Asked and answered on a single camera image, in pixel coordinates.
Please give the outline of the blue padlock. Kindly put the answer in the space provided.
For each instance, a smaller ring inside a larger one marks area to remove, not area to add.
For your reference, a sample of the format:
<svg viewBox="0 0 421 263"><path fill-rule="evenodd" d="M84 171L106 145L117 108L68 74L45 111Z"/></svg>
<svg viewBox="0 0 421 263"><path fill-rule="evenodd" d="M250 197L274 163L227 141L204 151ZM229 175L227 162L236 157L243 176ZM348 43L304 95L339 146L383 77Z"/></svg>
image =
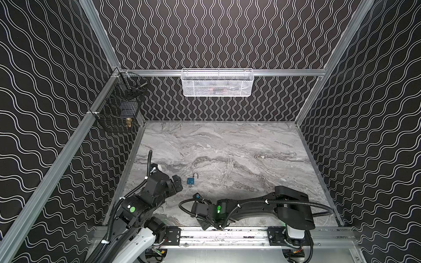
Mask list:
<svg viewBox="0 0 421 263"><path fill-rule="evenodd" d="M198 176L199 175L197 172L193 173L191 177L187 178L187 185L195 185L195 180L198 179Z"/></svg>

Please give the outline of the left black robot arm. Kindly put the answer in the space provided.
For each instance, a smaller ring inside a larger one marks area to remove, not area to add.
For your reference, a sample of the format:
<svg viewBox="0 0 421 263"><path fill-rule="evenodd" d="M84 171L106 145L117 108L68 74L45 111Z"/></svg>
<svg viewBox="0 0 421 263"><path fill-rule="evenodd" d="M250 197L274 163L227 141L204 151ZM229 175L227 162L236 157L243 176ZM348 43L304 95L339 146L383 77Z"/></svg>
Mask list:
<svg viewBox="0 0 421 263"><path fill-rule="evenodd" d="M132 263L156 240L162 241L166 225L153 214L182 190L180 176L170 177L156 164L149 166L146 179L113 207L104 237L86 262Z"/></svg>

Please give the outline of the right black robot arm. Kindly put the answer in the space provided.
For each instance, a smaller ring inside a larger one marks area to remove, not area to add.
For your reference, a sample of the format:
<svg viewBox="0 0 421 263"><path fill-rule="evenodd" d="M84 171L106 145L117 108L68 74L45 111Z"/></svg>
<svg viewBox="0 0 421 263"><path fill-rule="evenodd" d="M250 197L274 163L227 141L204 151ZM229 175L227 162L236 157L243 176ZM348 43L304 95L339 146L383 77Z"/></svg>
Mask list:
<svg viewBox="0 0 421 263"><path fill-rule="evenodd" d="M270 234L272 243L290 248L310 245L309 231L315 228L309 196L286 186L276 186L274 192L249 199L220 199L212 203L200 194L193 195L193 206L187 211L203 230L222 230L231 223L256 217L274 217L284 223L284 229Z"/></svg>

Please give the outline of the brass padlock in basket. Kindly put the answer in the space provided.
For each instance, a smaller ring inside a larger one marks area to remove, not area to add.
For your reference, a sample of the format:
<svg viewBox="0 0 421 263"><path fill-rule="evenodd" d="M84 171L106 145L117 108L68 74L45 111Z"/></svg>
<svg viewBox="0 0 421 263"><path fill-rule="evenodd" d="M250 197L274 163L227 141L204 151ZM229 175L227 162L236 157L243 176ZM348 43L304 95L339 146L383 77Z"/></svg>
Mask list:
<svg viewBox="0 0 421 263"><path fill-rule="evenodd" d="M132 127L132 123L133 123L133 119L132 118L126 118L126 127L127 128L131 128Z"/></svg>

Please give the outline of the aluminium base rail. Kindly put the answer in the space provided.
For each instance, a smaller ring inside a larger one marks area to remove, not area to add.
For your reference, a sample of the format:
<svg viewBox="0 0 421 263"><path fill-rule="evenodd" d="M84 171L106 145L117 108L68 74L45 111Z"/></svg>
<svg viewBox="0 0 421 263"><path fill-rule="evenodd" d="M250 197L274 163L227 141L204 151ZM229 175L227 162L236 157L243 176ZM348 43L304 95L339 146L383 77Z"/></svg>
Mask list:
<svg viewBox="0 0 421 263"><path fill-rule="evenodd" d="M213 228L180 227L172 230L162 249L275 249L285 248L280 243L280 230L275 227ZM349 227L317 227L310 231L314 248L354 248L356 238Z"/></svg>

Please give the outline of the white mesh wall basket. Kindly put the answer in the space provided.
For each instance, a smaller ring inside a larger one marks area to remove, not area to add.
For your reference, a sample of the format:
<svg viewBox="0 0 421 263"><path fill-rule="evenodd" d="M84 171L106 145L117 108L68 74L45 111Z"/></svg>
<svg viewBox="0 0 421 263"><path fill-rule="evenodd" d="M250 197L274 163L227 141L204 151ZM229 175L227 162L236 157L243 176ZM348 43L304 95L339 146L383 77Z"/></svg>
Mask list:
<svg viewBox="0 0 421 263"><path fill-rule="evenodd" d="M181 71L183 95L187 97L248 97L252 93L252 69L193 69Z"/></svg>

